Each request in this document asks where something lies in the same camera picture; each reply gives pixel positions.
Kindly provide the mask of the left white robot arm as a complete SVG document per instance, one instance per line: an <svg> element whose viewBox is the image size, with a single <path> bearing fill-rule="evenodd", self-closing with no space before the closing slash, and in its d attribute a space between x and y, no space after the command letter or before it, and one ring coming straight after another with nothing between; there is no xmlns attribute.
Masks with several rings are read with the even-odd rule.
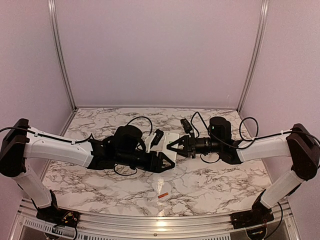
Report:
<svg viewBox="0 0 320 240"><path fill-rule="evenodd" d="M0 173L15 180L31 198L40 213L58 223L63 211L58 207L55 194L37 177L27 159L48 159L78 165L90 170L108 170L116 165L128 166L151 173L162 173L175 167L165 153L152 151L155 136L142 139L142 131L125 125L103 140L92 136L84 140L65 138L39 131L21 118L7 127L0 149Z"/></svg>

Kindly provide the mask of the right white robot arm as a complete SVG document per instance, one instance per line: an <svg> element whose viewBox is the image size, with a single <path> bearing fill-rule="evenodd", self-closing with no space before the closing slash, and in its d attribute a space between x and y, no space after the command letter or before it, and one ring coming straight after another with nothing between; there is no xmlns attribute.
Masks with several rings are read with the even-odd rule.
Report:
<svg viewBox="0 0 320 240"><path fill-rule="evenodd" d="M243 136L234 140L231 123L224 117L215 116L205 126L208 136L195 137L198 130L182 119L185 135L167 141L167 150L185 158L209 153L218 154L219 160L229 165L256 160L291 159L291 167L263 190L248 212L247 219L258 224L280 200L291 195L303 182L313 179L320 168L320 140L308 132L300 123L289 130L267 136L255 135L251 139Z"/></svg>

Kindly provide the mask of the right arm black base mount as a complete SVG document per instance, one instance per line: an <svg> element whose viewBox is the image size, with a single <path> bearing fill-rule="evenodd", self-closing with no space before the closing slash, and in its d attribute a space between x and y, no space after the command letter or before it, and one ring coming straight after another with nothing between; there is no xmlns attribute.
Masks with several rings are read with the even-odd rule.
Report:
<svg viewBox="0 0 320 240"><path fill-rule="evenodd" d="M246 210L235 212L230 215L231 224L234 229L262 225L271 222L274 219L274 215L270 211L261 213L259 210Z"/></svg>

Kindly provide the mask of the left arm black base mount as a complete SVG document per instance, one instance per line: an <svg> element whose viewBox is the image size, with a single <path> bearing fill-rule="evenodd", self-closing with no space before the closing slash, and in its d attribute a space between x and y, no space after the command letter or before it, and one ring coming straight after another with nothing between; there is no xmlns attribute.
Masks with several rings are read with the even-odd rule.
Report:
<svg viewBox="0 0 320 240"><path fill-rule="evenodd" d="M40 208L37 211L36 218L53 223L57 226L67 226L76 228L78 225L80 213L74 210L64 208Z"/></svg>

